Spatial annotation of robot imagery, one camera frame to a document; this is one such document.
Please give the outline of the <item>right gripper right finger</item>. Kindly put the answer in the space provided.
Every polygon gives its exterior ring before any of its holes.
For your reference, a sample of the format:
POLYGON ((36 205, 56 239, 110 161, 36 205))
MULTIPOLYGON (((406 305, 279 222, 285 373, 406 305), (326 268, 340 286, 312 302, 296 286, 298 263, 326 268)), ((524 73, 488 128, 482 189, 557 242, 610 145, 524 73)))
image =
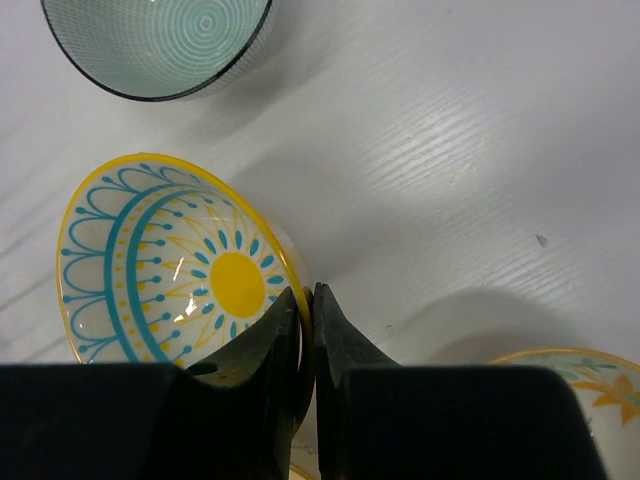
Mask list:
POLYGON ((603 479, 578 400, 540 367, 402 366, 313 299, 325 479, 603 479))

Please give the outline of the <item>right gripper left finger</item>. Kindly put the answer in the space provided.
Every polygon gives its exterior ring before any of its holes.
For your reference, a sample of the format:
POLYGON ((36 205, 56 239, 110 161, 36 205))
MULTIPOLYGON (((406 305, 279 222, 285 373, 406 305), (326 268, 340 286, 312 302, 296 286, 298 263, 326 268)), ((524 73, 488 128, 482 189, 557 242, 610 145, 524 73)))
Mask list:
POLYGON ((285 291, 223 348, 170 363, 5 365, 5 479, 285 479, 298 368, 285 291))

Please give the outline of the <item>yellow blue sun bowl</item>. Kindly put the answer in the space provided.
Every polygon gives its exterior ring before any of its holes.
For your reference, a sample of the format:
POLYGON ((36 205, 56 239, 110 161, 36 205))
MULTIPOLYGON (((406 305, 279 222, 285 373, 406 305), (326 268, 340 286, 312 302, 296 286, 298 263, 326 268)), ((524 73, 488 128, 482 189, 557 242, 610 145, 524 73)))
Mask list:
POLYGON ((138 153, 92 172, 63 216, 61 315, 76 359, 194 365, 253 326, 285 290, 301 351, 294 421, 313 393, 310 280, 290 237, 208 171, 138 153))

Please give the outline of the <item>leaf patterned white bowl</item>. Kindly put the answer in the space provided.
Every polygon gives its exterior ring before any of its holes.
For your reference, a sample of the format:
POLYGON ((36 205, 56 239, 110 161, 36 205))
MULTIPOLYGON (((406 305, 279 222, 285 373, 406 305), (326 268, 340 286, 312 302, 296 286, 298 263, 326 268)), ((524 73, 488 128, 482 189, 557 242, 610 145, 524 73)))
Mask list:
POLYGON ((577 347, 524 350, 501 365, 553 370, 569 383, 611 479, 639 477, 639 366, 618 356, 577 347))

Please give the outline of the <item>tan orange bowl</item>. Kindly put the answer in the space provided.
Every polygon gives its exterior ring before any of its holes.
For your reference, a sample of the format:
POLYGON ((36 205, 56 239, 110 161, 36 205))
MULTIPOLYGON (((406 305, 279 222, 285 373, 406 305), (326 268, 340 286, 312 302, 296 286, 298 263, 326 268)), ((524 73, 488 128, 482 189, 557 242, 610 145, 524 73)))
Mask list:
POLYGON ((306 472, 305 470, 303 470, 302 468, 294 464, 289 465, 288 479, 289 480, 316 480, 316 478, 312 476, 310 473, 306 472))

